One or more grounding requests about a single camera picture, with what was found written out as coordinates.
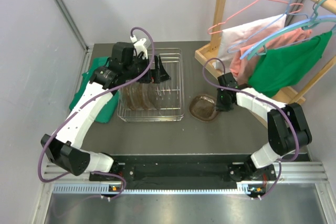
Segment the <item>clear glass plate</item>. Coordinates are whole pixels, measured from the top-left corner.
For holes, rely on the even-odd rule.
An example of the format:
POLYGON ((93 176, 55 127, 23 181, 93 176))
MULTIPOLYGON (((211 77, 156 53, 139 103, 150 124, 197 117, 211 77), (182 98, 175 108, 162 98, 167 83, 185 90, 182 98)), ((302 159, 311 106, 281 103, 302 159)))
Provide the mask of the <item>clear glass plate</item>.
POLYGON ((120 99, 121 99, 121 103, 123 104, 125 109, 130 110, 130 97, 128 94, 128 88, 124 87, 120 89, 120 99))
POLYGON ((145 83, 140 84, 141 89, 141 99, 142 99, 142 106, 145 110, 148 110, 150 108, 149 104, 149 97, 148 97, 148 86, 145 83))
POLYGON ((142 110, 143 106, 142 106, 142 94, 141 94, 141 90, 139 89, 139 84, 137 84, 135 86, 135 95, 134 95, 134 99, 135 99, 135 104, 136 104, 136 108, 138 110, 142 110))

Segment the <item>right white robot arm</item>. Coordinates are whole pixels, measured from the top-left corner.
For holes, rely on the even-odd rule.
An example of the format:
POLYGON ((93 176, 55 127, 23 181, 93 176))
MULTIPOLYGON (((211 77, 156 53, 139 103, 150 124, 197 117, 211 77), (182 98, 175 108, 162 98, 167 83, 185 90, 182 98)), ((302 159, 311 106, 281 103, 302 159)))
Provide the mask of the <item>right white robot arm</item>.
POLYGON ((267 123, 268 143, 251 154, 243 164, 242 178, 258 179, 264 168, 290 152, 312 142, 312 135, 301 105, 277 102, 247 84, 239 85, 232 73, 217 78, 216 110, 231 111, 234 105, 248 109, 267 123))

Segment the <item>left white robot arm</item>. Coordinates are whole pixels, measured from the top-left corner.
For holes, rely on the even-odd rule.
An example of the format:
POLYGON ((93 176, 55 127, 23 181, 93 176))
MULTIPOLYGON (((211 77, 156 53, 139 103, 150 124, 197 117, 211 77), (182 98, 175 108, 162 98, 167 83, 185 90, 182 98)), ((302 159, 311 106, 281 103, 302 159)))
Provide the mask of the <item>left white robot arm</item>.
POLYGON ((82 150, 84 138, 105 105, 121 88, 131 84, 161 83, 170 76, 158 55, 148 56, 150 42, 131 38, 118 42, 111 57, 97 67, 90 76, 83 94, 66 121, 52 135, 44 135, 41 145, 48 160, 66 172, 79 176, 84 172, 101 172, 107 180, 114 180, 119 168, 111 156, 82 150))

